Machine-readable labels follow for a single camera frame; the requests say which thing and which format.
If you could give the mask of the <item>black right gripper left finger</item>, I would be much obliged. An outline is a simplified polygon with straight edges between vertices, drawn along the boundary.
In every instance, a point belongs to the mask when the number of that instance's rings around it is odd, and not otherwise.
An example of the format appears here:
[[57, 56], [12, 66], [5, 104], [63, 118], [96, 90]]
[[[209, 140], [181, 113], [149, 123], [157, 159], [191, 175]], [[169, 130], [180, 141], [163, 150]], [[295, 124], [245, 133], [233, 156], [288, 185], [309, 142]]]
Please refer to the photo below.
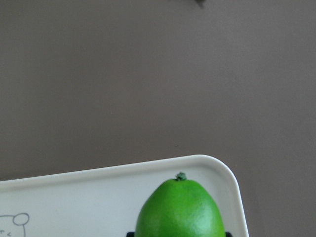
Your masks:
[[135, 237], [135, 232], [128, 232], [126, 237]]

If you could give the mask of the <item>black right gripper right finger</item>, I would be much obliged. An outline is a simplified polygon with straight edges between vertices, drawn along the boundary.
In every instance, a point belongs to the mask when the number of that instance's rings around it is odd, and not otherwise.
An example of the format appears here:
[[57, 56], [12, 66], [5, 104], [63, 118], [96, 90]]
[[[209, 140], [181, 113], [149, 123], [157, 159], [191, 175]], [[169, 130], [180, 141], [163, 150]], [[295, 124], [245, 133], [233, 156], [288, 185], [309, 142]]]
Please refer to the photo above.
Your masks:
[[230, 232], [225, 232], [225, 237], [233, 237], [233, 235]]

